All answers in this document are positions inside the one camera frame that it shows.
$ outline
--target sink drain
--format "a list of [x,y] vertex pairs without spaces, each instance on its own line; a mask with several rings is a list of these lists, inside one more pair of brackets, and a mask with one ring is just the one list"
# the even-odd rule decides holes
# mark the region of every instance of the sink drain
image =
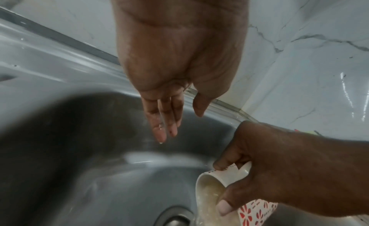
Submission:
[[174,206],[160,214],[154,226],[189,226],[193,213],[186,208]]

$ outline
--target cup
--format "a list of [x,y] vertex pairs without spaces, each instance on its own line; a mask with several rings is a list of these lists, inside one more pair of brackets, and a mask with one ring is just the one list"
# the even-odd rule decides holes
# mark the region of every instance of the cup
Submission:
[[225,217],[221,217],[215,208],[226,187],[245,178],[250,169],[251,162],[246,163],[240,169],[233,164],[223,171],[209,171],[198,177],[196,182],[198,208],[196,225],[261,226],[270,217],[276,210],[277,203],[261,199],[251,201]]

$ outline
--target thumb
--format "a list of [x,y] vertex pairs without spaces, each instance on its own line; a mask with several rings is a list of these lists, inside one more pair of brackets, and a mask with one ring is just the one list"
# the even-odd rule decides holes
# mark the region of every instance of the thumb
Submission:
[[242,180],[239,180],[231,185],[229,185],[223,195],[221,200],[216,205],[216,209],[221,216],[225,216],[232,211],[237,210],[241,206],[248,202],[251,202],[256,197],[255,184],[252,182],[252,177],[250,174]]
[[195,114],[199,117],[202,117],[205,113],[205,110],[208,108],[212,101],[213,98],[207,97],[201,93],[197,93],[197,95],[193,99],[193,109],[195,111]]

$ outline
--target hand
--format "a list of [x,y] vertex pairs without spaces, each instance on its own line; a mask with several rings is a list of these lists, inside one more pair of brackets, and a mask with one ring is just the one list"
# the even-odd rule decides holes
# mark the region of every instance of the hand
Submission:
[[249,161],[249,175],[221,196],[221,215],[256,199],[333,217],[369,213],[368,142],[243,122],[214,168],[223,170],[233,163],[240,168]]
[[198,116],[229,89],[246,36],[247,1],[112,0],[119,60],[159,142],[166,140],[160,114],[176,136],[183,92],[192,83]]

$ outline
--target sink basin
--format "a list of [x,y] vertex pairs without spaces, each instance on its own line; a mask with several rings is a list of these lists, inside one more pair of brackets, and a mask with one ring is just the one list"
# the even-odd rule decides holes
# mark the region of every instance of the sink basin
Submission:
[[[189,104],[183,118],[178,136],[159,144],[136,96],[40,107],[0,137],[0,225],[153,226],[171,207],[195,212],[196,179],[240,122],[211,110],[197,118]],[[343,221],[280,206],[265,225],[330,222]]]

